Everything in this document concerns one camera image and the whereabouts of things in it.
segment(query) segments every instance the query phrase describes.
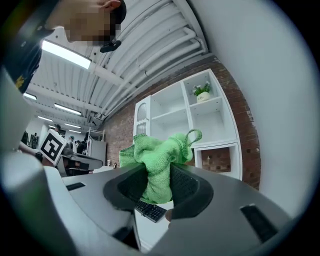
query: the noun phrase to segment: red brick wall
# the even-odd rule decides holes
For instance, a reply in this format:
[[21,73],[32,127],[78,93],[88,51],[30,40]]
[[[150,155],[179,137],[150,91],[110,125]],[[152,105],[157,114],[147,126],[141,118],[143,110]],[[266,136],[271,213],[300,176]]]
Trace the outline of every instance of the red brick wall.
[[[203,150],[201,152],[202,169],[214,173],[231,172],[230,150],[228,147]],[[187,163],[188,166],[196,166],[195,158]]]
[[[105,138],[108,144],[107,159],[119,165],[119,151],[132,145],[136,103],[167,86],[207,69],[212,69],[220,82],[234,114],[242,149],[242,180],[253,188],[259,189],[261,159],[258,134],[253,125],[254,119],[238,85],[216,57],[203,59],[160,80],[113,115],[104,125]],[[222,153],[216,150],[210,154],[212,158],[217,160],[217,155],[221,155]],[[221,165],[213,166],[211,161],[211,164],[209,163],[209,166],[205,168],[212,169],[213,171],[221,171],[221,169],[217,169],[217,166]]]

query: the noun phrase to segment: green towel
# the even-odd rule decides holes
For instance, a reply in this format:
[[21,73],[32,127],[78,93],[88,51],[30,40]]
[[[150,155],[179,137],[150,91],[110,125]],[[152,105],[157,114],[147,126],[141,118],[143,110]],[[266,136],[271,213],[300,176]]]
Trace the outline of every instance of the green towel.
[[[190,143],[189,134],[197,132]],[[120,167],[144,163],[148,172],[148,184],[141,201],[148,204],[165,204],[172,198],[170,189],[170,163],[184,164],[192,160],[190,146],[201,140],[202,132],[193,129],[187,135],[177,133],[162,141],[145,134],[133,137],[134,145],[119,153]]]

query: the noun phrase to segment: desk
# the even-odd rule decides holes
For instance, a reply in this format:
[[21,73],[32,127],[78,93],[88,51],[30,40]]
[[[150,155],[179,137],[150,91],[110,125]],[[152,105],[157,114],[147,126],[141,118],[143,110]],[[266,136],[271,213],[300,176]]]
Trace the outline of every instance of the desk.
[[[171,201],[165,204],[158,204],[158,206],[170,210],[174,208],[174,203]],[[148,218],[143,217],[137,210],[134,210],[134,213],[142,252],[147,253],[166,233],[170,222],[163,216],[157,223],[154,223]]]

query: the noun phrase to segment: white cabinet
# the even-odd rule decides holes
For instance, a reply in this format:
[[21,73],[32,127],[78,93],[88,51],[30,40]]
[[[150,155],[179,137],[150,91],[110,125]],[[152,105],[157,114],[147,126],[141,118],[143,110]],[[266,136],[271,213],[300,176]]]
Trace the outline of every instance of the white cabinet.
[[151,103],[151,96],[148,96],[135,105],[133,136],[138,135],[138,134],[146,134],[148,136],[151,135],[151,133],[150,133],[150,120],[151,120],[150,103]]
[[[211,98],[197,103],[194,86],[204,86],[207,82]],[[202,167],[202,151],[229,148],[231,171],[223,174],[241,180],[242,153],[237,125],[211,69],[170,85],[135,106],[133,135],[147,134],[167,140],[173,134],[187,134],[192,129],[202,131],[202,139],[192,145],[196,167]]]

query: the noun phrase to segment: white cupboard door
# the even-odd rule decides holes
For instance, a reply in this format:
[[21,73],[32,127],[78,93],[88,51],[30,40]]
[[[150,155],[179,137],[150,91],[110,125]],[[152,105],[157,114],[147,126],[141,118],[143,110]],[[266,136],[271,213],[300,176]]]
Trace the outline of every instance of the white cupboard door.
[[148,96],[135,105],[133,136],[146,134],[150,136],[151,127],[151,96]]

